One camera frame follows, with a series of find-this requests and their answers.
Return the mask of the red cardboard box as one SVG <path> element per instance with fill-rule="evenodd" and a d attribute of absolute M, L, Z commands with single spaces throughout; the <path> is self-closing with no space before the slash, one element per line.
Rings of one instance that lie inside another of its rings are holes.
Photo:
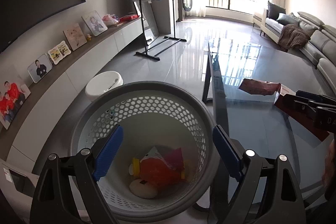
<path fill-rule="evenodd" d="M 303 125 L 319 140 L 335 133 L 335 99 L 279 84 L 274 105 Z"/>

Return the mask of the brown snack bag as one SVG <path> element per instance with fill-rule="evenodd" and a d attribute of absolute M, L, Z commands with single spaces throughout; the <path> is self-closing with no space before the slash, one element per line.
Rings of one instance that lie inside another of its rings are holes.
<path fill-rule="evenodd" d="M 281 87 L 280 83 L 259 81 L 255 79 L 244 79 L 239 89 L 252 95 L 272 96 Z"/>

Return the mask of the red plastic bag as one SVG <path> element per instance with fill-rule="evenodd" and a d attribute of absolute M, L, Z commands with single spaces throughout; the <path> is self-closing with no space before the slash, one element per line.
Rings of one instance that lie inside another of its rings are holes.
<path fill-rule="evenodd" d="M 139 178 L 163 190 L 183 182 L 185 172 L 171 169 L 161 159 L 148 158 L 139 164 Z"/>

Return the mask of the light blue wet wipes pack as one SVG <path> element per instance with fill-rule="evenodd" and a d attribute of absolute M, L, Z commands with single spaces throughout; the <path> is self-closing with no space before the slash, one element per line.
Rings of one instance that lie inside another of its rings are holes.
<path fill-rule="evenodd" d="M 160 161 L 168 165 L 167 161 L 164 159 L 164 157 L 161 155 L 156 147 L 152 147 L 151 150 L 147 152 L 139 162 L 143 162 L 146 159 L 159 159 Z"/>

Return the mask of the cardboard box on floor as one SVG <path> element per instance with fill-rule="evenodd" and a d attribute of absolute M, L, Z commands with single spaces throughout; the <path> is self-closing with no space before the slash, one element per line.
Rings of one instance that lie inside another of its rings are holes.
<path fill-rule="evenodd" d="M 11 203 L 31 203 L 38 178 L 1 160 L 1 191 Z"/>

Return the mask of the grey sectional sofa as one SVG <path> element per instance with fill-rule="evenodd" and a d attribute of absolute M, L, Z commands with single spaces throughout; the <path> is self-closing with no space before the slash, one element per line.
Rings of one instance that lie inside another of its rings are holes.
<path fill-rule="evenodd" d="M 335 89 L 335 27 L 306 12 L 287 14 L 270 2 L 262 13 L 253 16 L 253 24 L 281 50 L 310 61 Z"/>

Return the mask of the brown throw blanket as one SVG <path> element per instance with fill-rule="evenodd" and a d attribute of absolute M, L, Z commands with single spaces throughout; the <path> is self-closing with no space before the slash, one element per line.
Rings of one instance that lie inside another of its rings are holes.
<path fill-rule="evenodd" d="M 288 52 L 290 49 L 300 49 L 308 41 L 310 36 L 295 24 L 285 25 L 278 39 L 278 45 L 282 51 Z"/>

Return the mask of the white low tv cabinet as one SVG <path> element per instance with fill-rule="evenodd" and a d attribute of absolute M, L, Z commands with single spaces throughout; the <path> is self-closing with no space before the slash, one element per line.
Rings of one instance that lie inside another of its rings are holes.
<path fill-rule="evenodd" d="M 9 128 L 1 131 L 1 159 L 32 170 L 50 133 L 77 95 L 140 34 L 140 19 L 112 27 L 54 66 L 33 85 Z"/>

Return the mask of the grey perforated laundry basket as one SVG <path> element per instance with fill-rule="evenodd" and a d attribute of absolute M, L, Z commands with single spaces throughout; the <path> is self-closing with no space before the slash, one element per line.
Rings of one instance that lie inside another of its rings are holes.
<path fill-rule="evenodd" d="M 84 110 L 73 128 L 68 153 L 92 147 L 117 124 L 123 129 L 123 141 L 98 182 L 117 219 L 147 223 L 173 217 L 193 206 L 209 188 L 221 159 L 213 144 L 215 120 L 197 97 L 159 81 L 117 87 Z M 146 200 L 131 193 L 128 168 L 134 157 L 142 158 L 152 148 L 159 153 L 181 149 L 186 178 Z"/>

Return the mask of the family photo in red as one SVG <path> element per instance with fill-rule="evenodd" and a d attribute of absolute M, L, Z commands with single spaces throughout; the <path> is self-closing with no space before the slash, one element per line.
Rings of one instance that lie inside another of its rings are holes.
<path fill-rule="evenodd" d="M 1 71 L 1 124 L 7 130 L 31 94 L 15 67 Z"/>

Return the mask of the baby photo canvas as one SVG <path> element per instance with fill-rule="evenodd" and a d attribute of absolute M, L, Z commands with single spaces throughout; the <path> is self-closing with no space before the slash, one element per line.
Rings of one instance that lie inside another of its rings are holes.
<path fill-rule="evenodd" d="M 78 23 L 68 27 L 63 33 L 73 51 L 87 43 L 86 37 Z"/>

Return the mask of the washing machine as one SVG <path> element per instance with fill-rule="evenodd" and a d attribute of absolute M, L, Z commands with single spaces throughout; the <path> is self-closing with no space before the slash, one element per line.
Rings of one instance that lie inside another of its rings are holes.
<path fill-rule="evenodd" d="M 193 7 L 193 0 L 177 0 L 177 22 L 181 22 L 185 19 L 187 14 Z"/>

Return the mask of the red item on cabinet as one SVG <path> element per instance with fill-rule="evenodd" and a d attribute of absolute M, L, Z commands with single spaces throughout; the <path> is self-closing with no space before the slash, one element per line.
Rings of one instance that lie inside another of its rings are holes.
<path fill-rule="evenodd" d="M 139 15 L 137 14 L 129 14 L 129 15 L 125 15 L 123 17 L 120 18 L 120 22 L 130 22 L 132 20 L 138 19 Z"/>

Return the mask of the white scalloped photo frame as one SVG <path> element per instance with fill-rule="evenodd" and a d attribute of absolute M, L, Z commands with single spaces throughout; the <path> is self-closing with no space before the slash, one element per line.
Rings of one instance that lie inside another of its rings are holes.
<path fill-rule="evenodd" d="M 57 65 L 60 61 L 62 61 L 66 56 L 70 54 L 71 50 L 64 40 L 48 51 L 48 55 L 54 65 Z"/>

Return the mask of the child portrait photo frame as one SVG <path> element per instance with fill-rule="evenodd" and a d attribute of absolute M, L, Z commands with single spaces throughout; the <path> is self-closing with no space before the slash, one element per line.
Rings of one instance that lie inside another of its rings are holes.
<path fill-rule="evenodd" d="M 82 15 L 81 18 L 87 25 L 89 30 L 92 32 L 94 37 L 97 37 L 108 30 L 108 27 L 102 21 L 102 18 L 97 13 L 97 11 L 91 11 L 89 13 L 86 13 Z"/>

